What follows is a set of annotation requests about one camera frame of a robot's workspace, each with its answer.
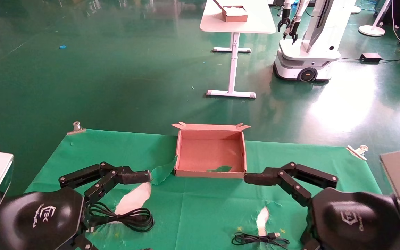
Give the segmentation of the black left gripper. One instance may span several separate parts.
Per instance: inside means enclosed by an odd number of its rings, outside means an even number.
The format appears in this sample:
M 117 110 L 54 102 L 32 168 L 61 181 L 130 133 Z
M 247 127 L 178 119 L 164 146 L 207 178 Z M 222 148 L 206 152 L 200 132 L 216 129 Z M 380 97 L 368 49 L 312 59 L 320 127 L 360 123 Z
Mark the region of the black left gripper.
M 10 197 L 0 206 L 0 250 L 98 250 L 80 235 L 83 210 L 68 187 Z

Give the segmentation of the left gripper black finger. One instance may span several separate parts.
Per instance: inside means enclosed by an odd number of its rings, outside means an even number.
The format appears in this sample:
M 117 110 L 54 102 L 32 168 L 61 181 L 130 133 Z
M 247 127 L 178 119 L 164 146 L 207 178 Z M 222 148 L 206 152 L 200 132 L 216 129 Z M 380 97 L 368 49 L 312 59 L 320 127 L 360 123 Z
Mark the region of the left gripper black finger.
M 59 178 L 60 187 L 78 188 L 94 183 L 84 192 L 84 200 L 88 205 L 98 203 L 116 185 L 130 185 L 150 182 L 149 171 L 133 171 L 129 166 L 116 167 L 107 162 L 77 170 Z

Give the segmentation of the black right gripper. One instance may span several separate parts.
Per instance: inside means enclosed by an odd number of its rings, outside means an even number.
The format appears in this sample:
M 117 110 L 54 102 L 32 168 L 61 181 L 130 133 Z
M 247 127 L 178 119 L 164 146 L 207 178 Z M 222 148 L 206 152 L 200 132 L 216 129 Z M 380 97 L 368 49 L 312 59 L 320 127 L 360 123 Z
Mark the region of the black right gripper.
M 389 250 L 400 233 L 391 196 L 326 188 L 310 204 L 302 250 Z

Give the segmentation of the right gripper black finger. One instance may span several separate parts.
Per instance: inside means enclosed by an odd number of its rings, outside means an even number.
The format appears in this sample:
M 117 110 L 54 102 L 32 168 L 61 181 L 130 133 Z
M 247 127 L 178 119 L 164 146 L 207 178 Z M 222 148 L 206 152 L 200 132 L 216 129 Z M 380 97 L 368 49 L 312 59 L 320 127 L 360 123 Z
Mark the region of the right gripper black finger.
M 246 173 L 244 175 L 244 181 L 248 184 L 280 186 L 301 206 L 307 207 L 312 200 L 311 193 L 297 180 L 323 189 L 336 188 L 338 185 L 338 177 L 294 162 L 287 163 L 280 168 L 267 167 L 262 173 Z

